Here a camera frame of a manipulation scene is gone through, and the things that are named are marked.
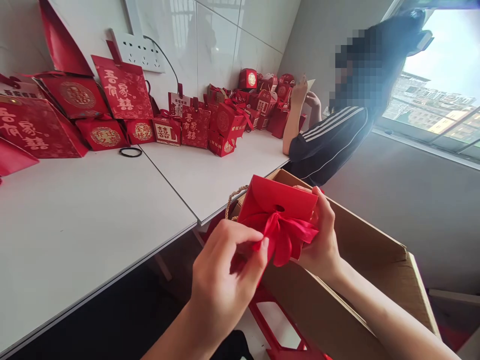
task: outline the person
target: person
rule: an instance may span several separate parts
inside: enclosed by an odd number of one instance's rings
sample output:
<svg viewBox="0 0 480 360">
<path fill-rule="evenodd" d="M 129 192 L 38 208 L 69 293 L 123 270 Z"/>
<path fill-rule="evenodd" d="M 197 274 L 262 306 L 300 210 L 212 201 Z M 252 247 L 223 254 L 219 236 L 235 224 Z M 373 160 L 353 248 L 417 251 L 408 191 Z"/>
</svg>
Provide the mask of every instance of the person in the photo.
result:
<svg viewBox="0 0 480 360">
<path fill-rule="evenodd" d="M 361 32 L 335 55 L 335 92 L 330 116 L 321 121 L 321 104 L 307 93 L 305 77 L 293 88 L 283 134 L 285 170 L 311 186 L 324 185 L 352 156 L 388 107 L 390 94 L 407 56 L 424 33 L 423 10 L 391 17 Z M 310 127 L 299 134 L 302 105 L 310 105 Z"/>
<path fill-rule="evenodd" d="M 313 221 L 320 229 L 298 263 L 342 295 L 393 359 L 459 360 L 441 340 L 340 257 L 335 214 L 318 187 Z M 261 242 L 240 273 L 230 274 L 237 247 Z M 193 264 L 191 299 L 143 360 L 206 360 L 239 322 L 267 266 L 269 239 L 242 224 L 222 220 Z"/>
</svg>

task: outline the white stripe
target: white stripe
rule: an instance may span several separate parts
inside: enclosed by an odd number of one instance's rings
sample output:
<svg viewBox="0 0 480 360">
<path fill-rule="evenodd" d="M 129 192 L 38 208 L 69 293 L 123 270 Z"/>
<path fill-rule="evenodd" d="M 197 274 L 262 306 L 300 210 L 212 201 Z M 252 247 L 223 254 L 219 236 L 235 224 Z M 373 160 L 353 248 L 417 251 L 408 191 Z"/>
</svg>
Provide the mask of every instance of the white stripe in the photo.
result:
<svg viewBox="0 0 480 360">
<path fill-rule="evenodd" d="M 310 132 L 307 136 L 303 136 L 304 139 L 307 139 L 307 138 L 310 138 L 312 137 L 313 135 L 315 134 L 318 134 L 319 132 L 321 132 L 322 130 L 326 129 L 328 126 L 330 126 L 331 124 L 333 124 L 334 122 L 336 121 L 339 121 L 341 120 L 344 116 L 346 116 L 348 113 L 351 113 L 353 110 L 355 109 L 358 109 L 358 106 L 354 106 L 354 107 L 346 107 L 345 109 L 343 110 L 347 110 L 348 111 L 345 111 L 344 113 L 339 112 L 338 115 L 340 115 L 341 113 L 341 116 L 339 117 L 335 117 L 335 116 L 332 116 L 331 118 L 327 119 L 325 123 L 321 124 L 319 127 L 317 127 L 313 132 Z"/>
<path fill-rule="evenodd" d="M 315 170 L 314 172 L 312 172 L 310 175 L 307 175 L 305 177 L 302 177 L 300 180 L 305 180 L 306 178 L 312 176 L 313 174 L 319 172 L 320 170 L 322 170 L 324 168 L 325 165 L 327 165 L 329 162 L 331 162 L 333 159 L 335 159 L 337 157 L 338 154 L 340 154 L 343 150 L 345 150 L 346 148 L 348 148 L 350 146 L 350 144 L 355 140 L 355 138 L 357 137 L 357 135 L 364 129 L 364 127 L 367 125 L 367 122 L 368 122 L 369 118 L 368 116 L 365 117 L 365 123 L 363 124 L 363 126 L 360 128 L 360 130 L 358 130 L 355 134 L 355 136 L 350 140 L 350 142 L 343 148 L 341 149 L 339 152 L 337 152 L 330 160 L 328 160 L 326 163 L 324 163 L 321 168 L 319 168 L 318 170 Z"/>
<path fill-rule="evenodd" d="M 350 115 L 348 115 L 347 117 L 344 117 L 341 121 L 339 121 L 339 122 L 337 122 L 335 125 L 329 127 L 327 130 L 325 130 L 325 131 L 323 131 L 323 132 L 315 135 L 314 137 L 309 138 L 306 142 L 308 143 L 309 141 L 315 140 L 316 138 L 322 136 L 323 134 L 328 133 L 330 130 L 336 128 L 338 125 L 340 125 L 340 124 L 342 124 L 343 122 L 347 121 L 347 120 L 350 119 L 352 116 L 354 116 L 354 115 L 358 114 L 359 112 L 361 112 L 363 109 L 364 109 L 364 108 L 361 107 L 361 108 L 359 108 L 357 111 L 352 112 Z"/>
<path fill-rule="evenodd" d="M 350 109 L 350 107 L 345 107 L 343 108 L 341 111 L 335 113 L 335 114 L 332 114 L 330 115 L 326 120 L 325 122 L 320 122 L 316 127 L 314 127 L 313 129 L 311 130 L 308 130 L 307 132 L 304 132 L 303 133 L 303 137 L 307 137 L 307 136 L 310 136 L 312 133 L 316 132 L 317 130 L 321 130 L 324 126 L 327 126 L 331 121 L 335 120 L 338 116 L 340 116 L 342 113 L 344 113 L 345 111 L 347 111 L 348 109 Z"/>
</svg>

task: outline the red chair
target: red chair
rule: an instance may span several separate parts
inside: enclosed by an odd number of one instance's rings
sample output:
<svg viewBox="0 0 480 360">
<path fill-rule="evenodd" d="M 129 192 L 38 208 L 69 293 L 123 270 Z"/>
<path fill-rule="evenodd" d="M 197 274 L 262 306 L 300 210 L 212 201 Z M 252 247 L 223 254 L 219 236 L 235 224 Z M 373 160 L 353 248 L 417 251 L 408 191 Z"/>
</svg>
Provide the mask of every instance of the red chair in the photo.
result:
<svg viewBox="0 0 480 360">
<path fill-rule="evenodd" d="M 296 349 L 280 345 L 273 331 L 270 329 L 269 324 L 262 315 L 262 312 L 258 307 L 259 303 L 275 303 L 278 305 L 278 307 L 290 323 L 291 327 L 295 330 L 298 337 L 300 338 L 300 344 L 298 344 L 298 347 Z M 272 296 L 272 294 L 270 294 L 270 292 L 262 285 L 260 285 L 256 290 L 252 301 L 248 305 L 248 308 L 250 309 L 253 317 L 255 318 L 255 321 L 258 324 L 261 332 L 263 333 L 263 336 L 265 336 L 265 339 L 270 345 L 270 349 L 267 349 L 266 352 L 271 360 L 332 360 L 329 356 L 321 352 L 313 344 L 313 342 L 307 340 L 304 336 L 302 336 L 299 329 L 292 321 L 292 319 L 287 315 L 285 310 L 280 306 L 280 304 Z"/>
</svg>

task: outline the sky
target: sky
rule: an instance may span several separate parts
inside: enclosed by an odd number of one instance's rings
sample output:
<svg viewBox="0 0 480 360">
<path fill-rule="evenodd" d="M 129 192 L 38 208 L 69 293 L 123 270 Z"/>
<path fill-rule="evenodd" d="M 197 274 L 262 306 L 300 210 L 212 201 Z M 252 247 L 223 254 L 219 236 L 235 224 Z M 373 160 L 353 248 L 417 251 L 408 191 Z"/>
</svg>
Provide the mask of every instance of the sky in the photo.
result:
<svg viewBox="0 0 480 360">
<path fill-rule="evenodd" d="M 475 97 L 480 106 L 480 10 L 436 10 L 423 29 L 435 39 L 407 58 L 404 71 L 430 79 L 428 88 Z"/>
</svg>

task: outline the power cord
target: power cord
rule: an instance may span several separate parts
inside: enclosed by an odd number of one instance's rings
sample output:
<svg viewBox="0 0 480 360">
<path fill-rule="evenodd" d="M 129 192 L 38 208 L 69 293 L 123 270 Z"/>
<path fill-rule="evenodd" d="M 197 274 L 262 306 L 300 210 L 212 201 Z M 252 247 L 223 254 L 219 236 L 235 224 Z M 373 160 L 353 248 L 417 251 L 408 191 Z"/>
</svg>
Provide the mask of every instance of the power cord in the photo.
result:
<svg viewBox="0 0 480 360">
<path fill-rule="evenodd" d="M 157 42 L 155 40 L 153 40 L 151 37 L 147 36 L 147 35 L 143 35 L 143 38 L 144 39 L 148 39 L 150 40 L 152 43 L 154 43 L 156 45 L 156 47 L 161 51 L 161 53 L 163 54 L 163 56 L 165 57 L 166 61 L 168 62 L 168 65 L 170 65 L 171 69 L 173 70 L 173 74 L 175 75 L 175 78 L 176 78 L 176 84 L 178 86 L 179 84 L 179 78 L 177 76 L 177 73 L 175 72 L 175 69 L 174 67 L 172 66 L 172 64 L 170 63 L 170 60 L 169 58 L 167 57 L 167 55 L 165 55 L 164 51 L 162 50 L 162 48 L 157 44 Z"/>
</svg>

